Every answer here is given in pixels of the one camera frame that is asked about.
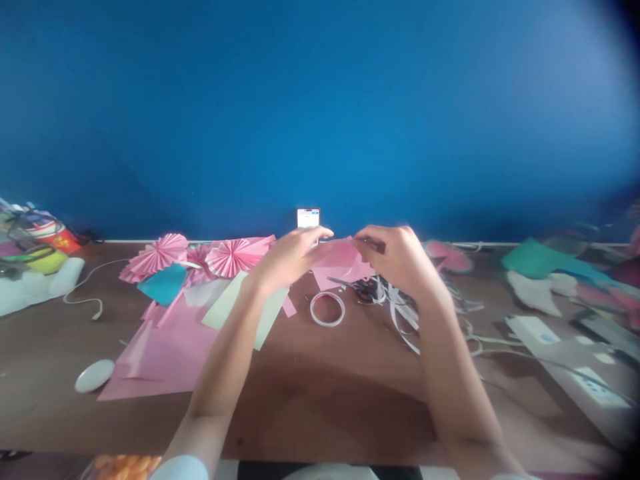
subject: smartphone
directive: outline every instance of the smartphone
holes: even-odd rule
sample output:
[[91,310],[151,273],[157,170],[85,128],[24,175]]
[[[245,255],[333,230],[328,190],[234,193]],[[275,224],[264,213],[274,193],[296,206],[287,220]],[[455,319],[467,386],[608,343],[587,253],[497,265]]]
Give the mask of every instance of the smartphone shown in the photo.
[[298,228],[318,227],[320,225],[320,209],[298,209]]

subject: blue wall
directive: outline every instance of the blue wall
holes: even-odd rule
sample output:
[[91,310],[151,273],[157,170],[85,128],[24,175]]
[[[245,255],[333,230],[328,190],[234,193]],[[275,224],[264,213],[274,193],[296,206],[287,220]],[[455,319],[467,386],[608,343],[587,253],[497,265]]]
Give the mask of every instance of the blue wall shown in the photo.
[[639,78],[584,0],[0,0],[0,196],[120,239],[618,225]]

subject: red container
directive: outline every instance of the red container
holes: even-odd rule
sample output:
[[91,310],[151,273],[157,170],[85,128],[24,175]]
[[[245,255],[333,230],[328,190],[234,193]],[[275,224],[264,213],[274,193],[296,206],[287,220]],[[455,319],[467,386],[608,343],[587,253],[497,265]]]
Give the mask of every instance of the red container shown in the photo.
[[50,221],[40,227],[27,229],[33,238],[48,243],[64,253],[73,253],[80,249],[80,245],[73,234],[59,222]]

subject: paper rosette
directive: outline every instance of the paper rosette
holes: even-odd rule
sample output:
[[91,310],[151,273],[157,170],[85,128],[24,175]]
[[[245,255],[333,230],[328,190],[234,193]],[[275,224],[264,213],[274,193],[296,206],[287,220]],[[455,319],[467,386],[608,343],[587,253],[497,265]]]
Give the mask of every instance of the paper rosette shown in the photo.
[[192,268],[189,270],[185,287],[188,288],[199,285],[200,283],[205,283],[215,278],[215,275],[207,264],[207,256],[211,252],[211,246],[210,243],[206,243],[187,249],[187,261],[200,265],[202,268]]
[[225,240],[211,250],[207,264],[214,275],[234,278],[241,271],[251,270],[269,250],[271,237],[258,242],[247,239]]
[[425,245],[429,258],[443,259],[437,270],[447,269],[454,273],[469,273],[473,270],[473,262],[464,253],[450,243],[431,240]]
[[119,278],[129,283],[141,282],[174,262],[185,261],[188,246],[189,242],[183,235],[168,233],[129,260]]

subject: light green paper strip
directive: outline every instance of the light green paper strip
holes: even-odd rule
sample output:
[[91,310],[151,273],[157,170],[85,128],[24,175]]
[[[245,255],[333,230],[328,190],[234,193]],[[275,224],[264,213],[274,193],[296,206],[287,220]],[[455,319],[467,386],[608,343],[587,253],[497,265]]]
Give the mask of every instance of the light green paper strip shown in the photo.
[[214,330],[220,330],[227,321],[227,317],[231,313],[235,299],[240,294],[240,285],[242,280],[247,276],[247,272],[238,273],[222,295],[215,301],[209,311],[202,318],[202,323]]
[[[233,308],[236,298],[238,298],[242,280],[244,280],[246,276],[246,272],[240,272],[236,275],[226,290],[222,292],[220,298],[216,300],[202,319],[203,324],[215,330],[220,330],[222,328],[231,313],[231,309]],[[262,314],[260,315],[258,332],[253,344],[254,349],[260,350],[262,348],[262,345],[267,339],[267,335],[269,334],[271,327],[275,322],[275,318],[278,316],[278,312],[280,312],[282,304],[285,302],[285,298],[287,298],[288,294],[289,289],[278,289],[265,302]]]

